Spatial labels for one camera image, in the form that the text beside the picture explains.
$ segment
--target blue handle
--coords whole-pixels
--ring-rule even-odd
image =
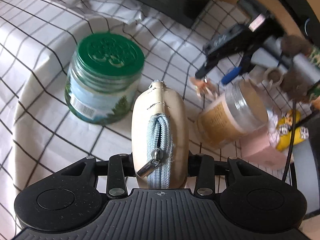
[[[232,80],[234,80],[241,72],[242,67],[235,67],[233,70],[231,70],[228,74],[226,74],[222,79],[221,83],[223,85],[229,84]]]

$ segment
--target barcode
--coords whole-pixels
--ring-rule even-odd
[[[83,116],[91,120],[94,118],[96,114],[95,109],[89,106],[86,106],[85,104],[80,102],[73,94],[71,95],[70,104],[74,109],[76,109],[77,112],[79,112],[80,114],[82,114]]]

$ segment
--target pine tree illustration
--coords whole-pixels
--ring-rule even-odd
[[[70,99],[71,99],[70,95],[71,95],[71,84],[70,84],[70,76],[68,76],[66,81],[65,91],[64,91],[64,98],[66,102],[70,102]]]
[[[109,122],[115,122],[121,119],[129,110],[129,104],[127,96],[123,96],[116,103],[115,107],[112,108],[113,114],[108,114],[107,119]]]

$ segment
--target crosshair marking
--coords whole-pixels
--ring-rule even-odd
[[[166,193],[164,193],[163,191],[159,191],[158,193],[157,193],[157,195],[159,195],[159,196],[163,196],[163,195],[165,195]]]

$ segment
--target zipper pull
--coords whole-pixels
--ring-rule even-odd
[[[160,148],[154,148],[151,152],[151,157],[153,158],[137,171],[137,175],[139,177],[144,178],[148,176],[161,164],[161,160],[163,158],[162,150]]]

